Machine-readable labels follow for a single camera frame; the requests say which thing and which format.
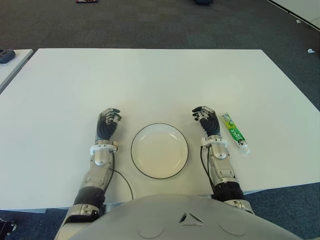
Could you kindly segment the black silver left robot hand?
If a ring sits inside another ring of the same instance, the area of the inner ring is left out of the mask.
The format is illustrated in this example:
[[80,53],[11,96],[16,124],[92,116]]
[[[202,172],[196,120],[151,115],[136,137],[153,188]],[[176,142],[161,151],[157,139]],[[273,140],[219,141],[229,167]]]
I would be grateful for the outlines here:
[[96,140],[109,141],[115,133],[118,122],[122,119],[120,110],[116,108],[107,108],[98,116],[96,126]]

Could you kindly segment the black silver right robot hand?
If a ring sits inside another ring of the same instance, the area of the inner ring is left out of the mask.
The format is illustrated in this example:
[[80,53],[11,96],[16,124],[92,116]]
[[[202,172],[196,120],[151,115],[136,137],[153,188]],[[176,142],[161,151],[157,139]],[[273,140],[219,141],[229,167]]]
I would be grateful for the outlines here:
[[208,106],[198,106],[192,110],[192,116],[198,121],[207,136],[220,136],[220,124],[216,112]]

